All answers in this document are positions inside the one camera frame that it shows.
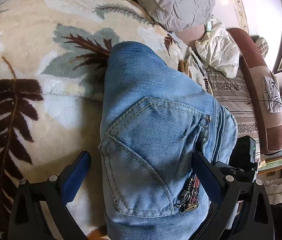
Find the blue denim jeans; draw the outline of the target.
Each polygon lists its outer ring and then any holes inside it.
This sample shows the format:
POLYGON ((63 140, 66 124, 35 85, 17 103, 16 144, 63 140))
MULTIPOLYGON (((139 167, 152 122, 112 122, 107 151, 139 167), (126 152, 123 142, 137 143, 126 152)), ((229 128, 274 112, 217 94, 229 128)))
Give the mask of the blue denim jeans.
POLYGON ((189 239, 210 206, 192 153, 227 163, 237 137, 234 116, 200 85, 146 45, 116 44, 99 146, 110 239, 189 239))

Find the striped floral bedsheet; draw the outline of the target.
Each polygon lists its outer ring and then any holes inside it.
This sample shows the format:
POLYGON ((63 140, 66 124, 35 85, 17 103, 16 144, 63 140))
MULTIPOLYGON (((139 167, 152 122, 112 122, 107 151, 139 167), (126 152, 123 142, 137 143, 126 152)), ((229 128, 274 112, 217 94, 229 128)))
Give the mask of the striped floral bedsheet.
POLYGON ((255 159, 260 159, 260 140, 251 97, 244 80, 243 73, 238 69, 236 77, 229 79, 212 67, 206 69, 208 81, 214 98, 228 108, 238 124, 238 137, 249 135, 255 142, 255 159))

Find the leaf pattern beige blanket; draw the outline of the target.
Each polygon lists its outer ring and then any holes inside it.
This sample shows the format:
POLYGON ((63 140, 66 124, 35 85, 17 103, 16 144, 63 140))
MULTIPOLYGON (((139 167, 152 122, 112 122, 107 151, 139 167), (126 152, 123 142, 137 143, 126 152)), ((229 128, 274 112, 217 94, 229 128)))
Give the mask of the leaf pattern beige blanket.
POLYGON ((140 5, 122 0, 0 0, 0 239, 21 179, 44 181, 82 150, 92 165, 67 205, 85 234, 104 224, 99 127, 111 48, 150 47, 205 90, 199 59, 156 25, 140 5))

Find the cream crumpled cloth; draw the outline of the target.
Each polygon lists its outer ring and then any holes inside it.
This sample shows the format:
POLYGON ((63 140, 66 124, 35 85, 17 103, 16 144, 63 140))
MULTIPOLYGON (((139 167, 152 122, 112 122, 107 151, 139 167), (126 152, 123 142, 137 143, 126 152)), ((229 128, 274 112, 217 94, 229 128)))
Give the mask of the cream crumpled cloth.
POLYGON ((238 45, 216 16, 213 15, 205 27, 204 36, 194 42, 196 52, 205 64, 229 79, 235 78, 240 58, 238 45))

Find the grey quilted pillow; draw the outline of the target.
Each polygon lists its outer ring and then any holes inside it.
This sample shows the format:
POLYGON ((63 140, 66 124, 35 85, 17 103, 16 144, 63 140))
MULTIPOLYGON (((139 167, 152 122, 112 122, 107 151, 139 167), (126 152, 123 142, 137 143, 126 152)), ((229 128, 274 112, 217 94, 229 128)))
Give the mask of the grey quilted pillow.
POLYGON ((170 32, 205 24, 212 16, 215 0, 136 0, 147 14, 170 32))

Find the grey patterned cloth on headboard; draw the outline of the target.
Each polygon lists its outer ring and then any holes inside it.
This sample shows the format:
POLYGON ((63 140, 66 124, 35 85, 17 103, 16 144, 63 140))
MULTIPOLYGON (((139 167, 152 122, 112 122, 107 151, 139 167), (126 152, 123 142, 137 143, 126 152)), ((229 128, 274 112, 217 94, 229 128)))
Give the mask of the grey patterned cloth on headboard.
POLYGON ((263 77, 263 95, 265 107, 270 113, 282 112, 280 90, 276 81, 269 76, 263 77))

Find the brown padded headboard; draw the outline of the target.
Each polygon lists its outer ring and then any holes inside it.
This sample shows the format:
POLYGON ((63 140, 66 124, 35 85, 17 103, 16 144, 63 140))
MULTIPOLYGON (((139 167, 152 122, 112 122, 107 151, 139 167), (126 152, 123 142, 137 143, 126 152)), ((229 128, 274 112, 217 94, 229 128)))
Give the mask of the brown padded headboard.
POLYGON ((243 73, 257 121, 261 154, 273 154, 282 150, 282 111, 271 113, 266 109, 264 97, 265 77, 274 75, 266 66, 257 46, 244 30, 228 30, 241 52, 240 68, 243 73))

